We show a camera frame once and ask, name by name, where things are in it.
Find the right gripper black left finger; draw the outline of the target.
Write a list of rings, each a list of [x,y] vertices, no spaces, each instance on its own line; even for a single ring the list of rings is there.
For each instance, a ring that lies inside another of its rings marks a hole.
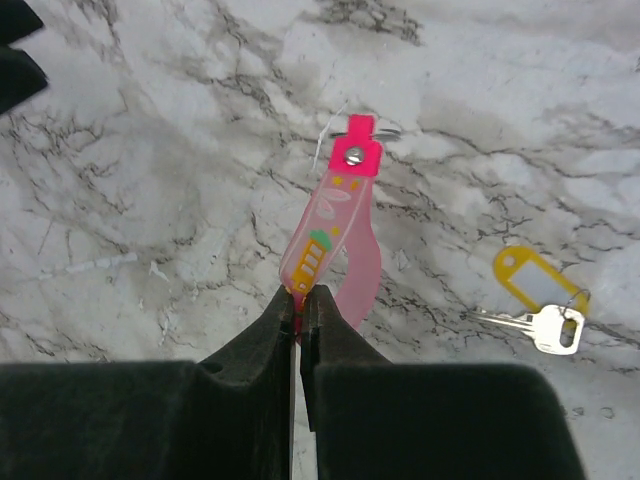
[[[1,368],[5,479],[288,479],[294,305],[199,362]]]

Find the pink strap keyring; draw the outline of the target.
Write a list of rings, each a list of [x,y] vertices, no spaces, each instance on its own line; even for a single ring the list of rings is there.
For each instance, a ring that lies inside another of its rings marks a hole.
[[[341,251],[347,255],[347,271],[335,303],[342,318],[356,328],[374,305],[382,266],[371,214],[383,157],[375,124],[372,115],[349,117],[281,260],[280,280],[295,302],[296,334],[302,331],[310,291]]]

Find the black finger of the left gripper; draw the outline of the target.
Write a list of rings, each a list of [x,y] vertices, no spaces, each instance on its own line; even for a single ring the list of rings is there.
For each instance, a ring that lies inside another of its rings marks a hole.
[[[1,2],[1,114],[39,94],[48,86],[40,66],[12,45],[44,28],[44,23],[23,0]]]

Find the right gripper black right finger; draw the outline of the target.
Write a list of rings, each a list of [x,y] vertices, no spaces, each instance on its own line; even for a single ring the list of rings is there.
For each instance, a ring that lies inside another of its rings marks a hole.
[[[322,479],[581,479],[551,385],[517,364],[394,364],[325,286],[304,303],[301,376]]]

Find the silver key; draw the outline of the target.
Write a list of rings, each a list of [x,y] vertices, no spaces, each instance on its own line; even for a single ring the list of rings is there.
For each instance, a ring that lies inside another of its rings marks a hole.
[[[564,305],[546,305],[537,313],[525,313],[514,317],[507,314],[491,314],[482,309],[469,311],[466,317],[501,327],[519,330],[528,336],[536,349],[556,356],[570,356],[578,352],[586,318],[579,311]],[[564,326],[572,324],[572,340],[562,342]]]

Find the yellow key tag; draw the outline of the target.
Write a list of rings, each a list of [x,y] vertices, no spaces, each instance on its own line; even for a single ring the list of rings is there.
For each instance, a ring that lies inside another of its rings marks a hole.
[[[533,249],[514,245],[493,260],[497,282],[531,312],[558,305],[589,313],[590,292],[580,288]]]

